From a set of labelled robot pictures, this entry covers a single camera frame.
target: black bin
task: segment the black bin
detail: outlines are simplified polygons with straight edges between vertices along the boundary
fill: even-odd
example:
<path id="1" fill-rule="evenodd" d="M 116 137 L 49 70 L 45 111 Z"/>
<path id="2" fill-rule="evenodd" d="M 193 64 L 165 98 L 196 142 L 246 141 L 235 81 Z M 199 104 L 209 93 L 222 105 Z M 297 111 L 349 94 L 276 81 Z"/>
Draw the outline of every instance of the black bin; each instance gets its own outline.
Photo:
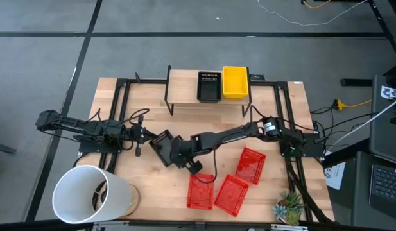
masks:
<path id="1" fill-rule="evenodd" d="M 198 73 L 198 100 L 201 103 L 221 101 L 221 73 L 200 71 Z"/>

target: small shelf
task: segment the small shelf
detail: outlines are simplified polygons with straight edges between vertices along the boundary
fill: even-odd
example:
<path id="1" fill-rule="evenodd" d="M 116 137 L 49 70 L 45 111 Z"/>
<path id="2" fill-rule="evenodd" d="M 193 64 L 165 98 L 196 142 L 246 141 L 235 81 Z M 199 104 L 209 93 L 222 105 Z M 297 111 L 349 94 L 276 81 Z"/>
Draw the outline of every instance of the small shelf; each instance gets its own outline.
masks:
<path id="1" fill-rule="evenodd" d="M 168 66 L 168 75 L 166 76 L 167 83 L 165 89 L 165 103 L 171 115 L 173 115 L 174 105 L 176 104 L 213 105 L 213 103 L 201 103 L 196 98 L 198 93 L 198 73 L 200 71 L 222 73 L 222 71 L 178 70 L 178 69 L 172 69 L 171 66 Z M 247 95 L 245 98 L 225 99 L 222 95 L 221 101 L 216 103 L 216 105 L 241 105 L 242 116 L 244 117 L 248 112 L 248 109 L 250 108 L 250 105 L 252 103 L 249 71 L 248 71 L 248 83 L 249 83 L 248 84 L 249 95 Z"/>

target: gray carpet floor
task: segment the gray carpet floor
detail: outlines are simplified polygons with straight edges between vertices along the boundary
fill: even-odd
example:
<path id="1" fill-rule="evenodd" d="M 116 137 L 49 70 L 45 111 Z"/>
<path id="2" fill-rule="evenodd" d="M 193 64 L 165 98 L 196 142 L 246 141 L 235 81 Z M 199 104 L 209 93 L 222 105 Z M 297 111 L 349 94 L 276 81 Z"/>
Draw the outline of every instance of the gray carpet floor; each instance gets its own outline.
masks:
<path id="1" fill-rule="evenodd" d="M 260 3 L 304 24 L 326 22 L 353 5 L 331 3 L 310 10 L 299 1 Z M 395 14 L 387 1 L 376 3 L 396 39 Z M 0 31 L 86 32 L 95 4 L 96 0 L 0 1 Z M 268 14 L 256 0 L 110 0 L 103 2 L 94 31 L 381 32 L 381 28 L 367 4 L 328 25 L 301 27 Z M 83 38 L 0 38 L 0 142 L 17 148 L 15 155 L 0 153 L 0 223 L 24 219 L 49 142 L 47 135 L 36 131 L 35 120 L 43 110 L 60 110 L 82 43 Z M 175 69 L 243 65 L 268 80 L 303 81 L 313 110 L 334 99 L 348 104 L 370 99 L 370 87 L 342 87 L 339 79 L 382 74 L 396 65 L 396 55 L 383 38 L 92 38 L 68 115 L 88 118 L 99 77 L 133 78 L 137 71 L 141 78 L 165 78 L 168 65 Z M 370 105 L 365 105 L 334 112 L 334 121 L 369 111 Z M 330 114 L 314 115 L 313 119 L 324 126 L 331 124 Z M 368 128 L 344 144 L 366 137 Z M 71 168 L 77 151 L 77 144 L 60 141 L 37 219 L 55 218 L 51 195 L 60 177 Z M 353 172 L 351 162 L 346 174 Z M 329 191 L 336 220 L 350 223 L 351 197 L 345 196 L 351 196 L 350 191 Z"/>

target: laptop keyboard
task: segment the laptop keyboard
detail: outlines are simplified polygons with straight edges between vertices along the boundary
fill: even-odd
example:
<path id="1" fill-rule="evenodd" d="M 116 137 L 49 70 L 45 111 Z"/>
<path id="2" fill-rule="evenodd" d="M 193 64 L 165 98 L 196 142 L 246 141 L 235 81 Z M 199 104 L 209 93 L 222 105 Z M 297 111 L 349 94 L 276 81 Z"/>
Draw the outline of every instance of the laptop keyboard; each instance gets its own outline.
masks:
<path id="1" fill-rule="evenodd" d="M 374 165 L 372 193 L 396 202 L 396 170 Z"/>

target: red basket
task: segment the red basket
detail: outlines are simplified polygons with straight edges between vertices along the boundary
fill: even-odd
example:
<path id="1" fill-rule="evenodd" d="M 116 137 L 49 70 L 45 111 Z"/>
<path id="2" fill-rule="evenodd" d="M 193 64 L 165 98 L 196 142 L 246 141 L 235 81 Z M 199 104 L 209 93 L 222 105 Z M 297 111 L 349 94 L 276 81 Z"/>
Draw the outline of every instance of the red basket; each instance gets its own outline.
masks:
<path id="1" fill-rule="evenodd" d="M 266 155 L 249 148 L 244 148 L 235 175 L 257 185 L 265 160 Z"/>
<path id="2" fill-rule="evenodd" d="M 198 173 L 195 177 L 206 182 L 213 180 L 213 175 Z M 191 209 L 212 210 L 214 183 L 205 184 L 193 175 L 189 177 L 186 206 Z"/>
<path id="3" fill-rule="evenodd" d="M 214 204 L 225 212 L 237 216 L 248 188 L 248 184 L 228 174 Z"/>

